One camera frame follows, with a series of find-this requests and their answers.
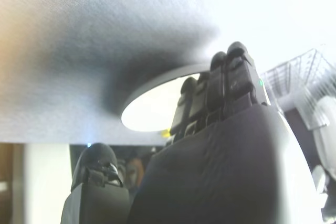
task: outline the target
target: metal wire basket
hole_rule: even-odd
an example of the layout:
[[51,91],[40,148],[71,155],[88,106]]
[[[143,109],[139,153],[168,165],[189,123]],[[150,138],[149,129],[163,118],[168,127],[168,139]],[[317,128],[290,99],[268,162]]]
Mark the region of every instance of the metal wire basket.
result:
[[336,97],[336,68],[321,50],[311,49],[261,75],[269,100],[282,112],[283,102],[292,102],[309,130],[329,124],[316,106],[325,97]]

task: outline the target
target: dish rack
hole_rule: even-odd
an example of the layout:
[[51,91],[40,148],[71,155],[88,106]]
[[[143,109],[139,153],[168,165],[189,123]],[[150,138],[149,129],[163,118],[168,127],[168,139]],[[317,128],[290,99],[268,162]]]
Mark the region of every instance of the dish rack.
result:
[[284,103],[293,103],[308,130],[329,124],[323,111],[316,107],[326,95],[336,97],[336,67],[311,49],[303,55],[261,74],[270,103],[283,113]]

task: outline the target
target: robotic hand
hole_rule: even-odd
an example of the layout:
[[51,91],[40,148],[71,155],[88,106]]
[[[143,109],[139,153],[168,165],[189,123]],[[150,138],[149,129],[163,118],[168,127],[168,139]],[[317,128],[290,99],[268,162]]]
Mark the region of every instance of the robotic hand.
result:
[[74,174],[81,183],[61,223],[322,223],[302,150],[241,43],[217,53],[197,81],[185,81],[171,134],[131,207],[122,184],[93,183],[91,176],[106,182],[108,175],[81,157],[85,176]]

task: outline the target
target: wire dish rack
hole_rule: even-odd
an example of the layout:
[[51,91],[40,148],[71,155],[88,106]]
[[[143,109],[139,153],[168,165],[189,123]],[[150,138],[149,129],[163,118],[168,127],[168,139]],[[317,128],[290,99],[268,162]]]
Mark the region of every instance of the wire dish rack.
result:
[[321,50],[311,49],[263,73],[261,78],[270,103],[281,113],[280,101],[286,100],[297,108],[309,130],[329,124],[317,103],[325,96],[336,97],[336,68]]

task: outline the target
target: back of robotic hand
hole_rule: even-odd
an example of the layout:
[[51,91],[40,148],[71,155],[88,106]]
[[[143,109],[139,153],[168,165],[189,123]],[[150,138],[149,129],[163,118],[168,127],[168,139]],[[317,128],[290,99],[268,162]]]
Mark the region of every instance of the back of robotic hand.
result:
[[130,211],[126,189],[108,183],[118,174],[99,168],[110,155],[80,158],[62,224],[322,223],[302,150],[241,43],[185,81],[171,135]]

